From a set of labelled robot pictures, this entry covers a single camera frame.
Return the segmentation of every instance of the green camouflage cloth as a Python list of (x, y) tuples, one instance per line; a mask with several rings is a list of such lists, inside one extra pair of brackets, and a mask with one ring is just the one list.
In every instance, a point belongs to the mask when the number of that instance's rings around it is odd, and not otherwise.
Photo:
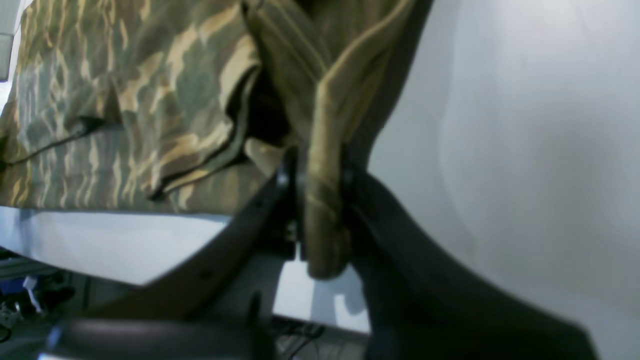
[(414, 0), (34, 0), (0, 117), (0, 204), (233, 214), (309, 149), (309, 272), (348, 259), (340, 146)]

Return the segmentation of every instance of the white surface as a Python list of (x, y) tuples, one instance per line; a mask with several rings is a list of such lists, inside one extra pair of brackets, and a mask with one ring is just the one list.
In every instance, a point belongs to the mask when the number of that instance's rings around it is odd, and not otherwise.
[(21, 0), (2, 0), (0, 2), (0, 33), (15, 33), (15, 19), (20, 10)]
[[(15, 66), (18, 60), (18, 46), (20, 45), (21, 35), (20, 35), (20, 16), (22, 16), (22, 11), (27, 7), (28, 4), (31, 4), (33, 0), (20, 0), (20, 10), (18, 12), (18, 17), (15, 20), (15, 36), (13, 38), (13, 49), (11, 52), (11, 62), (9, 67), (9, 79), (5, 83), (0, 83), (0, 109), (4, 108), (4, 104), (6, 100), (9, 98), (9, 91), (11, 90), (11, 82), (13, 81), (13, 73), (15, 72)], [(3, 11), (3, 6), (0, 4), (0, 12)]]
[[(437, 1), (371, 161), (454, 256), (584, 324), (603, 359), (640, 356), (638, 19), (633, 0)], [(54, 265), (141, 281), (219, 226), (85, 216), (37, 214), (1, 230), (38, 230), (17, 243)], [(199, 240), (188, 233), (201, 226)], [(114, 260), (100, 259), (108, 251)], [(275, 310), (366, 330), (359, 287), (353, 272), (313, 282), (289, 264)]]

